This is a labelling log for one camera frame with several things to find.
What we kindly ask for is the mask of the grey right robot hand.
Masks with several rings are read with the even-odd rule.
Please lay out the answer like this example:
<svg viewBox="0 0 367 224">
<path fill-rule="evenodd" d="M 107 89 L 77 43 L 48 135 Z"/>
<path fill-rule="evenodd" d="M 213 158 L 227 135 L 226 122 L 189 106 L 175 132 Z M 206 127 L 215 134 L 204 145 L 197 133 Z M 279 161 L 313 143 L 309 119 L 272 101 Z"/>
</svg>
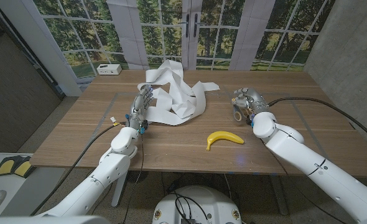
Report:
<svg viewBox="0 0 367 224">
<path fill-rule="evenodd" d="M 262 112 L 270 112 L 266 100 L 254 88 L 240 88 L 234 91 L 236 97 L 231 99 L 233 117 L 237 122 L 246 120 L 246 123 Z"/>
</svg>

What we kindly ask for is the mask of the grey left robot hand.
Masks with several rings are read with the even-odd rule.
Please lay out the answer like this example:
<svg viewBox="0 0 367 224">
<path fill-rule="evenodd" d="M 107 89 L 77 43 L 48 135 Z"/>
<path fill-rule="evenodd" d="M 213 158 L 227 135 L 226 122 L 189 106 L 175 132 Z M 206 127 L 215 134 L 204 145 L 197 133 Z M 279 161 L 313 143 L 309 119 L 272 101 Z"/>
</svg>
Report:
<svg viewBox="0 0 367 224">
<path fill-rule="evenodd" d="M 129 113 L 126 115 L 126 127 L 136 129 L 140 134 L 143 134 L 148 128 L 146 113 L 149 105 L 154 100 L 152 92 L 153 87 L 151 85 L 142 86 L 131 104 Z"/>
</svg>

